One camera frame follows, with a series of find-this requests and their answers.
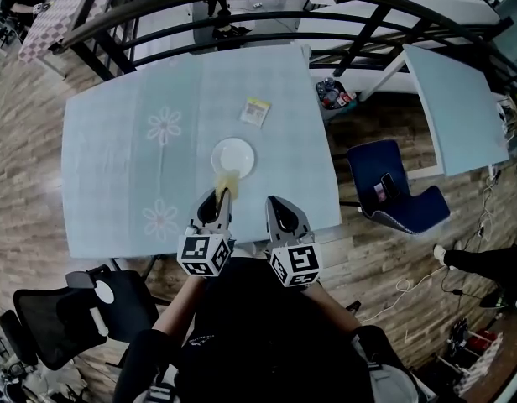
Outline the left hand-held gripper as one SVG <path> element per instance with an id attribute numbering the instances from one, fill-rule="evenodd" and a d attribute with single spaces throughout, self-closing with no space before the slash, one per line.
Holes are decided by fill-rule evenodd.
<path id="1" fill-rule="evenodd" d="M 231 255 L 232 194 L 207 190 L 191 207 L 190 227 L 179 236 L 177 262 L 189 276 L 217 277 Z"/>

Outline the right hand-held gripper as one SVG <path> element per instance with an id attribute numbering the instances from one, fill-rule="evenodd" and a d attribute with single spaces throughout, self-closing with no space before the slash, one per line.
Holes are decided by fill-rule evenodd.
<path id="1" fill-rule="evenodd" d="M 319 279 L 323 270 L 321 247 L 306 214 L 280 196 L 265 202 L 269 233 L 269 264 L 285 288 L 307 287 Z M 280 237 L 291 234 L 285 240 Z"/>

